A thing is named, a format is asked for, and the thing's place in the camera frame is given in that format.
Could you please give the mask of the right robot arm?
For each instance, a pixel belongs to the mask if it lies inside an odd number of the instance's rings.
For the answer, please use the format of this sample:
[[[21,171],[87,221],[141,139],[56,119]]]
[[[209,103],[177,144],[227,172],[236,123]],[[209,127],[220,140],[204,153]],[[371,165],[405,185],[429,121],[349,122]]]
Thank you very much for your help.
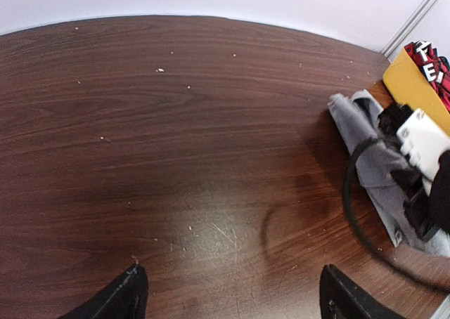
[[[427,201],[427,217],[431,224],[449,234],[449,150],[439,156],[438,165]]]

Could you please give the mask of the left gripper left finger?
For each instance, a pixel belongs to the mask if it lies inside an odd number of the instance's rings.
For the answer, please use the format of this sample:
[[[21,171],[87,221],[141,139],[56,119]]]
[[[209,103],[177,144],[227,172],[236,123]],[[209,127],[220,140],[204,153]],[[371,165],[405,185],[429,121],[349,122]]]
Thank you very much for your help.
[[[92,298],[60,318],[145,318],[147,300],[148,276],[145,268],[136,262]]]

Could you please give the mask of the red black plaid shirt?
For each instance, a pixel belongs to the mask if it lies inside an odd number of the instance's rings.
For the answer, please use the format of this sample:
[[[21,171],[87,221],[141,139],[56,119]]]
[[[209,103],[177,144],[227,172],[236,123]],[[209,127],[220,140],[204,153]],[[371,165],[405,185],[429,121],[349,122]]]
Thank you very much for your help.
[[[411,42],[404,47],[417,68],[427,79],[449,111],[449,61],[439,56],[437,49],[429,41]]]

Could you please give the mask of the yellow plastic bin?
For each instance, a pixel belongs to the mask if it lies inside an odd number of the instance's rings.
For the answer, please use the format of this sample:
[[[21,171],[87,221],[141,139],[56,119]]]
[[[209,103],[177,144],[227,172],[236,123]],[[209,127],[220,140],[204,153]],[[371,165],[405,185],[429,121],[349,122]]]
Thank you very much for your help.
[[[382,80],[397,103],[407,104],[414,110],[424,110],[438,126],[449,133],[449,111],[404,47],[386,69]]]

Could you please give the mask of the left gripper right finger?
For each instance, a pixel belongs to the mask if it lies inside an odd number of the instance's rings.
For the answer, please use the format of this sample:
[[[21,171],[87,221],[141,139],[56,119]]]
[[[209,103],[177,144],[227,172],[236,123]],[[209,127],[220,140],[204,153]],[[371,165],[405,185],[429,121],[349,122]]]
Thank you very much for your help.
[[[325,265],[321,271],[319,305],[321,318],[404,318],[382,305],[332,264]]]

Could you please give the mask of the grey long sleeve shirt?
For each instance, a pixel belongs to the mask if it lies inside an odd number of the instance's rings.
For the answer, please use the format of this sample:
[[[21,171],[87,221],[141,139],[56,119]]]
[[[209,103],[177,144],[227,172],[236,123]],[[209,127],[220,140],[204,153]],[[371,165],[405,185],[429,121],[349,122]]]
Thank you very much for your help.
[[[367,138],[382,136],[378,116],[383,111],[379,102],[367,91],[346,97],[341,93],[330,97],[328,110],[347,146],[353,153]],[[449,235],[443,230],[427,242],[421,240],[404,215],[406,193],[390,175],[396,169],[408,169],[406,159],[392,145],[378,143],[367,149],[356,162],[360,184],[368,193],[392,244],[405,242],[414,249],[438,256],[449,256]]]

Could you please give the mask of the right aluminium frame post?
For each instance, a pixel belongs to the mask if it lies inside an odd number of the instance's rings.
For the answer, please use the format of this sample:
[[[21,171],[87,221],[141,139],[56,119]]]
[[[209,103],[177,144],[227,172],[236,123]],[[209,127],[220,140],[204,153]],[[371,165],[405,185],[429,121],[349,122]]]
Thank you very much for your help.
[[[406,22],[399,28],[395,35],[383,47],[381,53],[390,60],[397,55],[397,51],[404,45],[405,41],[413,31],[424,21],[428,13],[441,0],[422,0],[418,7],[408,17]]]

